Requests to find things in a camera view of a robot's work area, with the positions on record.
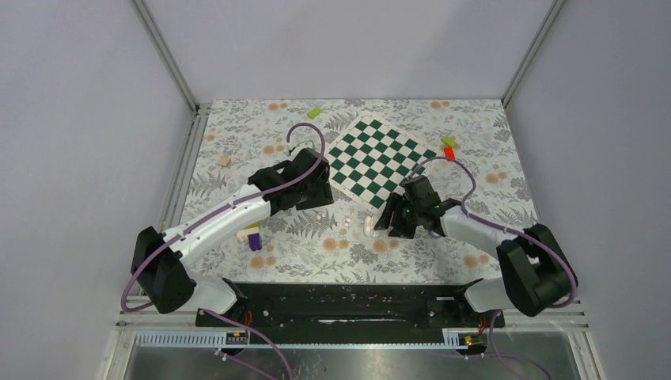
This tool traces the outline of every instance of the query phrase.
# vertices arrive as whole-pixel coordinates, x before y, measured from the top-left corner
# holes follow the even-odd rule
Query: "tabletop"
[[[307,112],[319,107],[314,120]],[[500,100],[220,100],[212,104],[181,222],[228,198],[258,169],[290,159],[289,128],[310,122],[324,133],[329,152],[352,121],[372,115],[440,155],[440,138],[457,146],[457,160],[475,175],[472,212],[510,226],[529,226],[536,212]],[[319,150],[307,127],[291,142]],[[219,165],[222,156],[231,158]],[[442,199],[460,200],[470,181],[460,168],[433,161],[424,173]],[[335,202],[311,210],[280,211],[260,221],[263,248],[253,252],[235,237],[197,265],[201,274],[232,281],[284,283],[467,283],[500,276],[496,259],[451,238],[418,228],[415,239],[367,237],[366,216],[380,212],[333,186]]]

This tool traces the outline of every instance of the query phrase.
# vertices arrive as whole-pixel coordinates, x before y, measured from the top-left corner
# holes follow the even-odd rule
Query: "table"
[[[306,114],[314,107],[322,113],[310,120]],[[312,122],[331,143],[357,115],[368,112],[419,136],[437,152],[442,152],[442,136],[454,137],[457,159],[476,176],[478,188],[468,202],[473,212],[511,226],[536,221],[500,100],[220,100],[211,107],[181,222],[226,199],[258,169],[288,159],[285,138],[292,125]],[[309,128],[298,128],[293,141],[319,150]],[[228,167],[218,164],[222,156],[231,157]],[[446,161],[432,162],[426,175],[442,199],[460,199],[470,186],[468,177]],[[364,218],[377,215],[335,189],[334,198],[326,207],[282,211],[261,221],[261,251],[252,252],[232,237],[196,270],[232,281],[285,283],[467,283],[500,276],[491,256],[450,238],[432,238],[421,228],[413,240],[366,237]]]

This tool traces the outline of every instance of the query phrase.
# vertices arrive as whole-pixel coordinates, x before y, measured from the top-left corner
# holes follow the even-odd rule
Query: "gray wall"
[[[129,2],[3,2],[0,378],[90,380],[188,110]]]
[[[509,107],[608,378],[668,378],[671,2],[568,2]]]
[[[147,0],[200,101],[500,97],[552,0]]]

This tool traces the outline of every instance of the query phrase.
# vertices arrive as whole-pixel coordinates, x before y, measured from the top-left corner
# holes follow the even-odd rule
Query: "checkerboard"
[[[406,131],[365,115],[343,130],[326,158],[331,163],[331,186],[378,211],[391,192],[403,193],[400,182],[418,162],[435,155]]]

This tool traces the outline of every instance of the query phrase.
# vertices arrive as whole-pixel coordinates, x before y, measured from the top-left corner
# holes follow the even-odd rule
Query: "orange block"
[[[454,155],[454,150],[452,150],[452,148],[449,146],[445,148],[445,157],[449,158],[450,160],[457,159],[457,157]]]

